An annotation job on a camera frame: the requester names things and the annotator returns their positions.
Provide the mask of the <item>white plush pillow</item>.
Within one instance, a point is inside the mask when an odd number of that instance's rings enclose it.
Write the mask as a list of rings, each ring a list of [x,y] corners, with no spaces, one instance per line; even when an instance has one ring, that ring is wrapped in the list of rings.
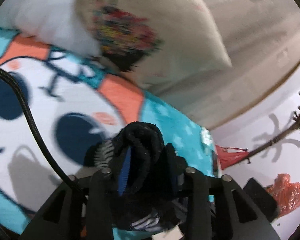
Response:
[[[18,29],[78,55],[98,57],[100,46],[75,11],[75,0],[4,0],[0,28]]]

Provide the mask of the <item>red triangular cloth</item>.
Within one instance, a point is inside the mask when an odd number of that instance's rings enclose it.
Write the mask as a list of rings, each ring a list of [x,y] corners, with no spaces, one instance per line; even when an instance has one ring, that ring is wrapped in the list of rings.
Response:
[[[242,148],[221,147],[216,145],[215,149],[216,158],[213,161],[213,167],[217,168],[218,164],[220,164],[221,170],[239,163],[249,155],[248,150]]]

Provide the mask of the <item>turquoise cartoon fleece blanket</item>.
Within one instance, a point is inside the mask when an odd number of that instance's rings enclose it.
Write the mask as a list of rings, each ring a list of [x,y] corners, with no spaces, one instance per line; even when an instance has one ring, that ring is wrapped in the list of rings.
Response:
[[[134,121],[156,125],[190,166],[213,174],[209,131],[89,59],[0,29],[0,68],[17,81],[39,132],[67,174],[88,176],[86,151]],[[0,80],[0,224],[20,234],[59,184],[11,88]]]

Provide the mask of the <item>navy striped frog pants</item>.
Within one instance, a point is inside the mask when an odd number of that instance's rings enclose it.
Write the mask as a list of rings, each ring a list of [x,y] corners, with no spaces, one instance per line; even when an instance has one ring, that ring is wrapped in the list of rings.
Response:
[[[172,144],[164,143],[154,124],[128,124],[114,138],[91,146],[84,165],[111,169],[109,202],[115,227],[157,233],[186,222],[187,163]]]

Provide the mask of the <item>black branch wall decoration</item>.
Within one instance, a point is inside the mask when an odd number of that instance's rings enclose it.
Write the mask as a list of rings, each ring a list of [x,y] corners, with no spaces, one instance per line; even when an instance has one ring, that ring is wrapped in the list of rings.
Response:
[[[251,164],[251,159],[254,156],[260,155],[261,158],[266,158],[271,150],[275,151],[271,162],[277,162],[281,157],[285,144],[300,148],[299,140],[289,139],[292,133],[300,133],[300,90],[298,91],[298,103],[299,105],[291,111],[288,121],[283,127],[280,126],[280,121],[276,114],[271,113],[268,115],[269,120],[273,123],[273,130],[271,132],[263,132],[253,138],[255,144],[253,149],[249,151],[248,157],[245,158],[248,164]]]

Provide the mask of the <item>cream floral cushion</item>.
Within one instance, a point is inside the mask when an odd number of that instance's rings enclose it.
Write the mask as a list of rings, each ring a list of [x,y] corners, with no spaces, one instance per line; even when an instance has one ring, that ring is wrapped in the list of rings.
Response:
[[[102,56],[148,87],[232,66],[203,0],[76,0]]]

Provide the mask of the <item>beige curtain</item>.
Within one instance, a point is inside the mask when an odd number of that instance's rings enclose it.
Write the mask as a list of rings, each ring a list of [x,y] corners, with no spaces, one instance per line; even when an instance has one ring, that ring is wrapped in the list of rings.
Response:
[[[158,85],[151,92],[214,129],[265,99],[300,63],[300,9],[294,0],[203,0],[232,67]]]

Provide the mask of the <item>red plastic bag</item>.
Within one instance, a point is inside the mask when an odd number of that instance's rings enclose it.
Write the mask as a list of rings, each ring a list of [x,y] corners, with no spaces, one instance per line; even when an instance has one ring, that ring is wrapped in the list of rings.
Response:
[[[266,187],[266,191],[277,202],[278,218],[300,207],[300,183],[290,182],[290,175],[287,173],[278,174],[274,183]]]

